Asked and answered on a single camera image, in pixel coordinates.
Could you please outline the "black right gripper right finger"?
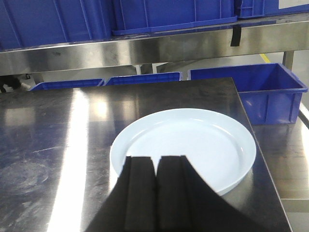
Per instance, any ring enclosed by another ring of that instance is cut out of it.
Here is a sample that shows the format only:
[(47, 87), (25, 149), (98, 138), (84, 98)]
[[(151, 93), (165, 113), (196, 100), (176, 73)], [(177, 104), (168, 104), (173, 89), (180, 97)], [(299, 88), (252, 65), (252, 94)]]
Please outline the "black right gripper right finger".
[(160, 232), (246, 230), (246, 217), (216, 194), (185, 156), (162, 157), (156, 183)]

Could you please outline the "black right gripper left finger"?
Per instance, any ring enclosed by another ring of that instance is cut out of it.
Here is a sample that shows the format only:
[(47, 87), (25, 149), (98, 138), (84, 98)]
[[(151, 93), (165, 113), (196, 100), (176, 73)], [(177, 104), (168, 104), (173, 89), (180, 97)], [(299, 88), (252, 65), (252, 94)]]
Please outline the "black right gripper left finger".
[(87, 232), (156, 231), (156, 179), (150, 157), (126, 157), (117, 182)]

